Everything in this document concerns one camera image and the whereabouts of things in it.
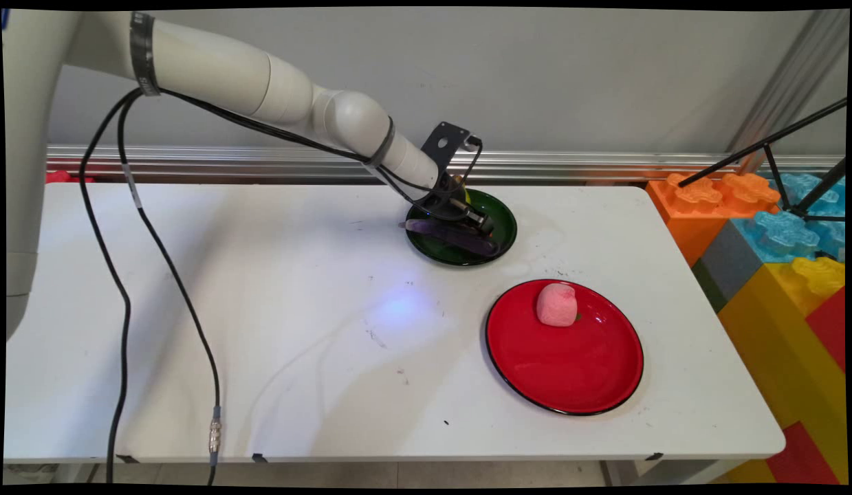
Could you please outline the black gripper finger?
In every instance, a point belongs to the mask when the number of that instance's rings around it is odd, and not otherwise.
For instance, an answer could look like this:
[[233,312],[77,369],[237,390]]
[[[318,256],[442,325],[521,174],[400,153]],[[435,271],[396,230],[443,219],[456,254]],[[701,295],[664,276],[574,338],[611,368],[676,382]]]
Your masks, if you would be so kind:
[[489,211],[475,203],[467,203],[466,207],[466,227],[478,232],[478,235],[492,236],[495,223]]
[[470,228],[466,227],[466,212],[463,214],[458,214],[456,216],[452,215],[436,215],[436,219],[438,220],[441,227],[439,228],[439,232],[447,235],[461,236],[466,235],[470,237],[482,237],[478,235],[478,232],[473,231]]

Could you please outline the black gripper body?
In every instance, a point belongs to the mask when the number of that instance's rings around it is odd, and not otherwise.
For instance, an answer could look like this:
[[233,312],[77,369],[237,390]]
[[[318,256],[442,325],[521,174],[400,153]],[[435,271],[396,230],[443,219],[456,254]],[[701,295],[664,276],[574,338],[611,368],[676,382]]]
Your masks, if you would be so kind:
[[436,219],[436,215],[463,214],[466,204],[470,203],[466,189],[467,175],[451,175],[443,172],[436,182],[435,191],[424,199],[426,216]]

